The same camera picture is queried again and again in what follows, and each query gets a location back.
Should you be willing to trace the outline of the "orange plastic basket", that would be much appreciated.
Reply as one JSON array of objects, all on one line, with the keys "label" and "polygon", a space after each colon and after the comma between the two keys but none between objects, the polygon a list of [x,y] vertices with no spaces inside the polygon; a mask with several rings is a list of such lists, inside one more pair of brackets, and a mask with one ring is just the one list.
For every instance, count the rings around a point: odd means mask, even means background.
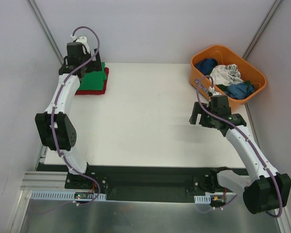
[{"label": "orange plastic basket", "polygon": [[227,96],[232,110],[247,103],[267,85],[266,77],[231,49],[214,45],[191,59],[189,83],[210,99],[209,91]]}]

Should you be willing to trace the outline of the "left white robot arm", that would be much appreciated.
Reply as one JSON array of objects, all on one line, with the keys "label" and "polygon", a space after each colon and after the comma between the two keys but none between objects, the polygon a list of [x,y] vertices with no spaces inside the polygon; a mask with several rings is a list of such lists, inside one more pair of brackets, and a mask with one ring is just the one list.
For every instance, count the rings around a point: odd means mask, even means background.
[{"label": "left white robot arm", "polygon": [[68,113],[72,100],[86,74],[95,70],[92,55],[85,37],[74,39],[66,46],[67,56],[59,69],[58,85],[52,100],[43,113],[35,116],[35,123],[42,145],[55,151],[68,167],[69,173],[78,175],[76,183],[83,189],[89,188],[93,177],[86,173],[87,162],[75,147],[77,132]]}]

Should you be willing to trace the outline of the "green t-shirt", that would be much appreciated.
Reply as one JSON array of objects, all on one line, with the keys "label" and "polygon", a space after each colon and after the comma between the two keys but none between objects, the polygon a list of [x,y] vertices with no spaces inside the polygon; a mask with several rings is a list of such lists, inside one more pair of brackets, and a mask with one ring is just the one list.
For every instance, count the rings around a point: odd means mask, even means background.
[{"label": "green t-shirt", "polygon": [[102,91],[105,81],[107,80],[107,75],[104,71],[105,63],[102,62],[102,71],[93,71],[91,73],[87,73],[82,82],[78,91]]}]

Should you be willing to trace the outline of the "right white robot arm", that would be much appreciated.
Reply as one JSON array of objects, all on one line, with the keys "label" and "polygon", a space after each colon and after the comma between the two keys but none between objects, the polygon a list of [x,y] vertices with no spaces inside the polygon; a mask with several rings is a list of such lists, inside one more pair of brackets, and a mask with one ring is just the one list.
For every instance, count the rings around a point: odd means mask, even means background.
[{"label": "right white robot arm", "polygon": [[242,196],[250,213],[281,217],[291,190],[291,178],[267,160],[252,139],[244,118],[231,112],[227,96],[212,96],[208,103],[195,102],[189,123],[220,131],[236,150],[249,176],[243,178],[226,166],[217,167],[199,181],[199,187],[209,193],[226,188]]}]

